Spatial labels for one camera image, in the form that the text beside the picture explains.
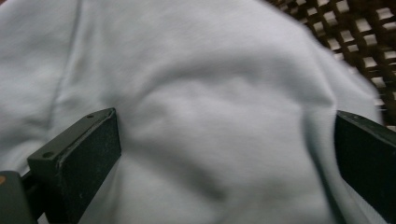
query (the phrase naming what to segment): woven rattan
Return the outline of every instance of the woven rattan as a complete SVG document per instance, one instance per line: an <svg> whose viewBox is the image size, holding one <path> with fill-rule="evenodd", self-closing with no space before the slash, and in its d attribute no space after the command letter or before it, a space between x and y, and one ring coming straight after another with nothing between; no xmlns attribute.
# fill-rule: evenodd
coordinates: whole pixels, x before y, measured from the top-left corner
<svg viewBox="0 0 396 224"><path fill-rule="evenodd" d="M396 125L396 1L268 0L305 24L334 57L378 89L386 125Z"/></svg>

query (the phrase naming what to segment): white towel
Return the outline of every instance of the white towel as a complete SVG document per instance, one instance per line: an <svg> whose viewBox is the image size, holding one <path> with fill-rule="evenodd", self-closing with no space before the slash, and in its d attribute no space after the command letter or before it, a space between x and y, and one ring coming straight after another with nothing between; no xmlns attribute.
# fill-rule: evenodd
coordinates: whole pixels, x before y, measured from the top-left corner
<svg viewBox="0 0 396 224"><path fill-rule="evenodd" d="M375 91L262 2L9 0L0 78L0 170L118 110L120 162L80 223L370 223L332 132L337 109L379 121Z"/></svg>

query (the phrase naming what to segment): white fabric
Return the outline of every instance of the white fabric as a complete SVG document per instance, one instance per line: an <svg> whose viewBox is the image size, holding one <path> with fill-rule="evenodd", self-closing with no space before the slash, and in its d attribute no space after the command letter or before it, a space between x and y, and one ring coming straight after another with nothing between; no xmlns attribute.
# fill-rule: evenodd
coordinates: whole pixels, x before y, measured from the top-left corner
<svg viewBox="0 0 396 224"><path fill-rule="evenodd" d="M370 223L332 129L378 121L375 92L259 1L9 0L0 77L0 170L117 108L122 157L80 223L335 223L321 182Z"/></svg>

